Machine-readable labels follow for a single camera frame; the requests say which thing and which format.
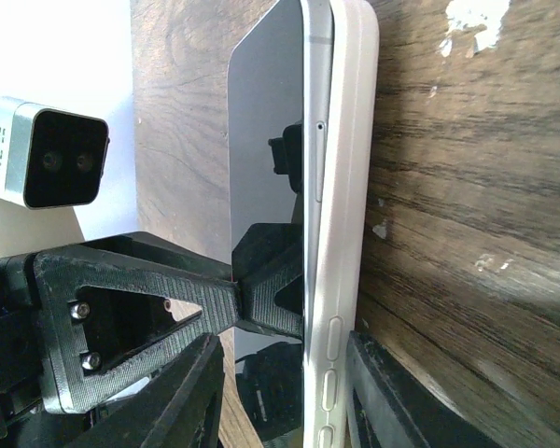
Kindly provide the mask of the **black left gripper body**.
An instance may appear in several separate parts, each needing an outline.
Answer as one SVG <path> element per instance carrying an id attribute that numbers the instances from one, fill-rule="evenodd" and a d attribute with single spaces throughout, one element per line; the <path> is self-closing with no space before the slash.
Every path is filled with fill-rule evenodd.
<path id="1" fill-rule="evenodd" d="M 231 282 L 228 265 L 146 232 L 127 233 L 73 245 L 145 259 Z M 116 404 L 134 396 L 175 359 L 85 413 L 48 412 L 43 403 L 40 384 L 44 373 L 44 344 L 38 322 L 41 302 L 33 263 L 38 253 L 62 247 L 65 246 L 0 259 L 0 447 L 10 447 L 9 430 L 32 414 L 46 412 L 91 417 L 98 413 L 101 417 L 108 416 Z"/>

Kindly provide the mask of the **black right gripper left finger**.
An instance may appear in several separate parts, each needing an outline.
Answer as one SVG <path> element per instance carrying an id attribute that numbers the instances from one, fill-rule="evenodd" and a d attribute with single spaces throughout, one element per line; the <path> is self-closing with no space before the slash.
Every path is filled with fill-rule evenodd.
<path id="1" fill-rule="evenodd" d="M 108 416 L 39 412 L 9 430 L 10 447 L 216 447 L 224 384 L 220 339 L 204 334 Z"/>

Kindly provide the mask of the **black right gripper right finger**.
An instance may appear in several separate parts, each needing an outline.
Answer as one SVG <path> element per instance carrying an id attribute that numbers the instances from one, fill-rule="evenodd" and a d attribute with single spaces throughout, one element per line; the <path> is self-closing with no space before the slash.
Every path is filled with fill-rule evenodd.
<path id="1" fill-rule="evenodd" d="M 353 447 L 497 447 L 446 407 L 372 336 L 346 346 L 347 419 Z"/>

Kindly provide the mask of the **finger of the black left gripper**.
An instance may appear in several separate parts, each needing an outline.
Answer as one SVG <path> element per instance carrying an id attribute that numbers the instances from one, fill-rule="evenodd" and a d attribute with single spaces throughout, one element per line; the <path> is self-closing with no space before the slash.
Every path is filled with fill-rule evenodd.
<path id="1" fill-rule="evenodd" d="M 85 413 L 239 319 L 234 283 L 85 245 L 40 252 L 43 403 Z"/>

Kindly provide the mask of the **silver-edged black smartphone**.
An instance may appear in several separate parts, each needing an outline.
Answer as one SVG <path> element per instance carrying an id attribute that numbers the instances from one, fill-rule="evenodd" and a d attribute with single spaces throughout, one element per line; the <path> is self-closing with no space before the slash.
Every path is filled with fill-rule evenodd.
<path id="1" fill-rule="evenodd" d="M 303 444 L 305 271 L 333 31 L 329 2 L 278 1 L 229 62 L 231 273 L 241 312 L 235 379 L 266 447 Z"/>

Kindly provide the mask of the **cream phone case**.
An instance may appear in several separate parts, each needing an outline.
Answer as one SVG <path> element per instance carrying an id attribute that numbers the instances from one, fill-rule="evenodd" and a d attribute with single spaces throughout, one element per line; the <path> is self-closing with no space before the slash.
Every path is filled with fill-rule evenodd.
<path id="1" fill-rule="evenodd" d="M 329 133 L 305 388 L 303 444 L 344 443 L 346 346 L 355 325 L 379 51 L 367 1 L 334 1 Z"/>

